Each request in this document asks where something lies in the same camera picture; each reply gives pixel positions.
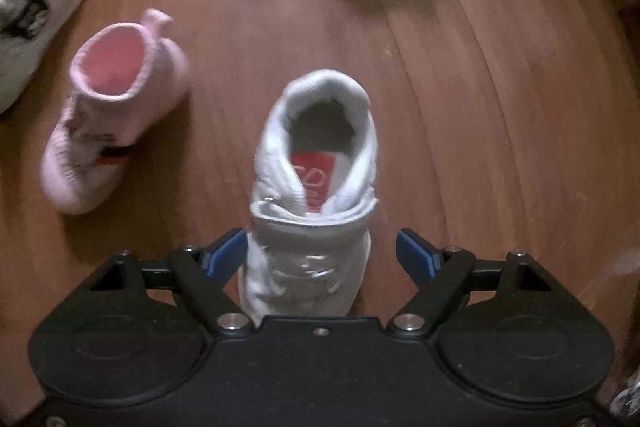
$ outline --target red insole label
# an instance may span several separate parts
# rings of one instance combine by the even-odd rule
[[[335,156],[318,152],[291,155],[291,163],[306,192],[308,212],[320,212],[329,198],[329,185],[334,175]]]

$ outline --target wood grain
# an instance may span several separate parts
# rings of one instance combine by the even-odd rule
[[[636,66],[621,0],[86,0],[0,120],[0,411],[40,397],[33,327],[110,253],[158,257],[248,224],[255,145],[292,79],[336,68],[369,92],[380,138],[359,314],[415,287],[395,232],[500,259],[529,249],[625,345],[640,263]],[[122,185],[62,217],[39,161],[91,35],[147,7],[191,61],[191,96],[142,139]],[[233,284],[230,295],[236,297]]]

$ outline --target pink insole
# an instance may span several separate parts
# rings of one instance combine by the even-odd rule
[[[137,28],[113,28],[89,49],[81,68],[90,89],[101,94],[126,93],[142,69],[145,43]]]

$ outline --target sneaker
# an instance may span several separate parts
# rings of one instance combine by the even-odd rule
[[[376,130],[352,78],[320,70],[287,86],[255,155],[242,308],[264,315],[346,315],[369,258]]]
[[[73,90],[44,153],[42,188],[63,214],[84,214],[116,187],[133,144],[186,93],[187,60],[162,38],[171,17],[107,26],[71,61]]]
[[[0,0],[0,114],[20,96],[82,0]]]

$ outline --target metal screw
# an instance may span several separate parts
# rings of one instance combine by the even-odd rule
[[[424,326],[424,318],[413,313],[403,313],[394,318],[396,328],[402,331],[415,331]]]
[[[49,416],[44,425],[46,427],[66,427],[66,422],[60,416]]]
[[[314,335],[316,337],[326,337],[331,331],[329,328],[316,328],[314,329]]]
[[[249,317],[242,313],[225,313],[218,317],[218,325],[227,331],[241,330],[249,324]]]
[[[596,427],[596,422],[588,416],[583,416],[582,418],[578,418],[575,427]]]

